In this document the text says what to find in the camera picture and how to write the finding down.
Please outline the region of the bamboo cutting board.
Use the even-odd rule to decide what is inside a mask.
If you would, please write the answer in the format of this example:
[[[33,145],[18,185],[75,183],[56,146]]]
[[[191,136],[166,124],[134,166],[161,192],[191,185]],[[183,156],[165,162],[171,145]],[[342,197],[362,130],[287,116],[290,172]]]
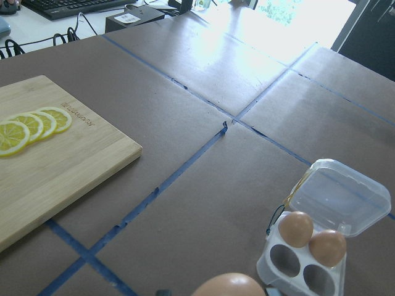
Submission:
[[[136,160],[141,146],[40,75],[1,88],[1,118],[60,107],[71,127],[1,159],[1,248],[6,249]]]

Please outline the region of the black keyboard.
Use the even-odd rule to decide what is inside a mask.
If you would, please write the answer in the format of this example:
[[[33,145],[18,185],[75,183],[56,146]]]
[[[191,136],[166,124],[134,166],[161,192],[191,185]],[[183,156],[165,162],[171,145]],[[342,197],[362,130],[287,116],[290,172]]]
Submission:
[[[58,20],[136,3],[127,0],[26,0],[22,5],[48,20]]]

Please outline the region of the brown egg in box front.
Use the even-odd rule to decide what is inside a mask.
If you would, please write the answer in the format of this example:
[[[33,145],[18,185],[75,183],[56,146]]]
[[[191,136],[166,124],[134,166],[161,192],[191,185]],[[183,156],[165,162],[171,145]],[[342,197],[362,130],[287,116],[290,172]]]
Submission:
[[[279,222],[278,230],[288,245],[301,248],[310,241],[314,224],[307,213],[290,212]]]

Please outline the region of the clear plastic egg box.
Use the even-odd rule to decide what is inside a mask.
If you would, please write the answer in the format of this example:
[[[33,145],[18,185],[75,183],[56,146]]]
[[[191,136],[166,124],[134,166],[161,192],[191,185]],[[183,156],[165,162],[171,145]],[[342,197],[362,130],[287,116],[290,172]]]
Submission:
[[[321,264],[308,245],[293,247],[281,237],[280,222],[300,211],[311,217],[314,234],[330,229],[355,237],[390,213],[391,196],[384,185],[327,158],[311,165],[277,209],[256,263],[259,278],[286,295],[343,295],[346,260]]]

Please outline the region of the lemon slice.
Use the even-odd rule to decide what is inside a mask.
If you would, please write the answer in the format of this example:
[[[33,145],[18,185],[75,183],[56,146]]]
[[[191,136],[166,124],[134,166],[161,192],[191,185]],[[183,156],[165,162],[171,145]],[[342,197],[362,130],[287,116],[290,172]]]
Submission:
[[[63,133],[72,125],[72,118],[70,114],[64,109],[58,107],[42,107],[39,108],[38,111],[44,112],[54,117],[57,123],[57,127],[54,130],[55,133]]]
[[[31,144],[37,141],[44,131],[43,121],[32,113],[24,112],[18,113],[6,118],[8,121],[18,121],[27,126],[30,132],[30,137],[28,140],[28,144]]]
[[[57,122],[52,115],[42,111],[32,112],[31,114],[37,116],[43,122],[43,132],[38,140],[46,139],[54,134]]]
[[[20,152],[29,142],[28,127],[18,121],[1,122],[1,157]]]

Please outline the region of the brown egg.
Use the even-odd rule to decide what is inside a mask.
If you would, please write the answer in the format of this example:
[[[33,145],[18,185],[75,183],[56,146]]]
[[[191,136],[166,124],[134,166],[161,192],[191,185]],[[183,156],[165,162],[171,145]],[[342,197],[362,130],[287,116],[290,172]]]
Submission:
[[[192,295],[265,295],[253,278],[242,273],[225,273],[201,284]]]
[[[327,229],[312,236],[309,241],[310,254],[321,265],[333,268],[345,256],[345,237],[338,231]]]
[[[278,230],[288,245],[301,248],[310,241],[314,224],[307,213],[290,212],[279,222]]]

